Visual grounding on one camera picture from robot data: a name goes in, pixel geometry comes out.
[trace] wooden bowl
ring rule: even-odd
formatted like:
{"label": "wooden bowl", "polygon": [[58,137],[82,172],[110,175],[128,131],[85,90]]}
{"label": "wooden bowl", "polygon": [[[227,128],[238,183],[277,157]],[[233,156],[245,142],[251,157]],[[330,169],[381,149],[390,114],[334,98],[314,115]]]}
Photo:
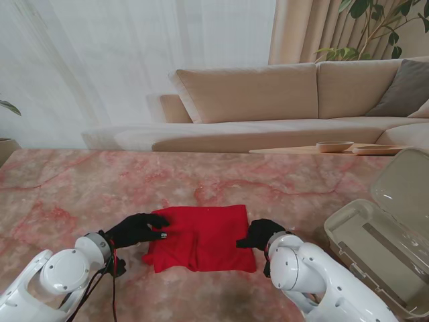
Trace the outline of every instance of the wooden bowl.
{"label": "wooden bowl", "polygon": [[337,153],[347,150],[353,145],[354,142],[318,142],[316,143],[317,149],[322,153]]}

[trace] folded cloth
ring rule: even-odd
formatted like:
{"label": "folded cloth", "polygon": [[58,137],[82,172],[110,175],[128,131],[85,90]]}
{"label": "folded cloth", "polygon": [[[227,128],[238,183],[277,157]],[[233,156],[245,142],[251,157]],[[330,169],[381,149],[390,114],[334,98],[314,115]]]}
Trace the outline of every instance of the folded cloth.
{"label": "folded cloth", "polygon": [[152,241],[142,258],[154,265],[155,273],[172,266],[185,266],[193,272],[256,271],[253,251],[235,246],[249,227],[244,205],[170,207],[154,213],[170,223],[162,229],[167,238]]}

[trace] backrest cushion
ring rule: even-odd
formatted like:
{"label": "backrest cushion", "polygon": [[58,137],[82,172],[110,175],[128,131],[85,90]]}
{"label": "backrest cushion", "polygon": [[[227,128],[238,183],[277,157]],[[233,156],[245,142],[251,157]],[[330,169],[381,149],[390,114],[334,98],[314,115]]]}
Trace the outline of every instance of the backrest cushion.
{"label": "backrest cushion", "polygon": [[167,123],[192,123],[179,95],[161,95],[160,101]]}
{"label": "backrest cushion", "polygon": [[318,117],[313,63],[177,70],[169,76],[194,123]]}
{"label": "backrest cushion", "polygon": [[[429,56],[409,58],[429,61]],[[402,59],[319,62],[319,118],[363,116],[380,102]]]}

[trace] gray pillow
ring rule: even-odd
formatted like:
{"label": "gray pillow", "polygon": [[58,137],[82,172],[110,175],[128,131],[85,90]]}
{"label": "gray pillow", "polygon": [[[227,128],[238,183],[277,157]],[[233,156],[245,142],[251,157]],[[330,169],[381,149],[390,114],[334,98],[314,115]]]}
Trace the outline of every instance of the gray pillow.
{"label": "gray pillow", "polygon": [[377,106],[365,115],[407,117],[428,99],[429,62],[404,59],[387,92]]}

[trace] wire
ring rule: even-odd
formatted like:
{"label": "wire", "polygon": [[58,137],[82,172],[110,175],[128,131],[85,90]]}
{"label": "wire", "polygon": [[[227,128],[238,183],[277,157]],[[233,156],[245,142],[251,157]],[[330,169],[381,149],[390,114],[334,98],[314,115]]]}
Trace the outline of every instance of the wire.
{"label": "wire", "polygon": [[113,245],[113,296],[112,296],[112,312],[113,312],[113,320],[117,322],[116,318],[116,273],[117,273],[117,263],[118,258],[116,256],[116,248],[113,241],[111,241]]}
{"label": "wire", "polygon": [[[97,287],[97,285],[99,284],[99,282],[101,281],[101,279],[103,278],[103,276],[107,273],[107,270],[109,268],[110,263],[112,262],[113,259],[113,255],[110,256],[109,261],[107,262],[106,266],[100,270],[97,270],[97,272],[93,275],[93,277],[91,278],[91,280],[88,283],[88,286],[86,287],[85,293],[83,294],[76,310],[74,310],[73,314],[67,319],[66,322],[72,322],[74,320],[74,318],[76,317],[78,311],[80,310],[80,308],[83,306],[83,304],[86,302],[86,300],[89,298],[89,296],[91,295],[91,293],[93,292],[93,290]],[[100,278],[95,282],[94,286],[90,289],[91,284],[94,282],[94,279],[97,275],[101,274]]]}

